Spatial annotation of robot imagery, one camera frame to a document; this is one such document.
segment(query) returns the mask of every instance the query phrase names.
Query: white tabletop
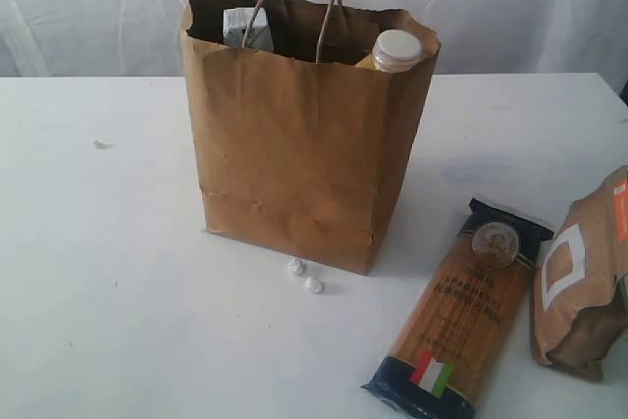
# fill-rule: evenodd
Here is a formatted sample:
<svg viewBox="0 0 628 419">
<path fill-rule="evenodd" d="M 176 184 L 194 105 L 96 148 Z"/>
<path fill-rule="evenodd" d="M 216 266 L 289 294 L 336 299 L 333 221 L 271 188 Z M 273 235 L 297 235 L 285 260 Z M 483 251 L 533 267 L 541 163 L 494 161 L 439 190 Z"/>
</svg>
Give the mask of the white tabletop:
<svg viewBox="0 0 628 419">
<path fill-rule="evenodd" d="M 557 227 L 628 160 L 597 75 L 435 77 L 372 276 L 309 264 L 311 295 L 201 231 L 183 79 L 0 79 L 0 102 L 2 418 L 398 418 L 359 387 L 471 196 Z M 592 385 L 536 365 L 528 326 L 526 302 L 479 417 L 626 418 L 628 342 Z"/>
</svg>

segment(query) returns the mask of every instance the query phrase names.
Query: brown paper package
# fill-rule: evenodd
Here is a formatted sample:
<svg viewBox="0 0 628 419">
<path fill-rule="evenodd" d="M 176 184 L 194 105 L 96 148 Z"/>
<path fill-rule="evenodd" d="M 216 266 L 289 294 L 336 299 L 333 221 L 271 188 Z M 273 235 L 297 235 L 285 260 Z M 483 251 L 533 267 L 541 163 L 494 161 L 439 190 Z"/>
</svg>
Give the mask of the brown paper package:
<svg viewBox="0 0 628 419">
<path fill-rule="evenodd" d="M 405 175 L 441 45 L 401 10 L 265 0 L 275 52 L 222 45 L 223 11 L 189 0 L 181 42 L 207 230 L 353 272 L 370 269 Z M 426 58 L 389 75 L 350 66 L 400 28 Z"/>
<path fill-rule="evenodd" d="M 628 329 L 628 167 L 572 203 L 534 282 L 532 350 L 542 365 L 592 381 Z"/>
</svg>

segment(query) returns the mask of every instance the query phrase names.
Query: spaghetti package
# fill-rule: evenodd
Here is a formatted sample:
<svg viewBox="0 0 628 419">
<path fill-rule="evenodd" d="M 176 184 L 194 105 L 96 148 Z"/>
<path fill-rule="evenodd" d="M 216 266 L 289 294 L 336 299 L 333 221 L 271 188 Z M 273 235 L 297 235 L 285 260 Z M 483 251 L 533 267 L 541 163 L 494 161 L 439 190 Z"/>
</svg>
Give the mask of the spaghetti package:
<svg viewBox="0 0 628 419">
<path fill-rule="evenodd" d="M 628 329 L 628 166 L 574 201 L 534 281 L 532 352 L 591 381 Z"/>
<path fill-rule="evenodd" d="M 552 232 L 476 199 L 445 260 L 363 388 L 408 417 L 471 419 Z"/>
</svg>

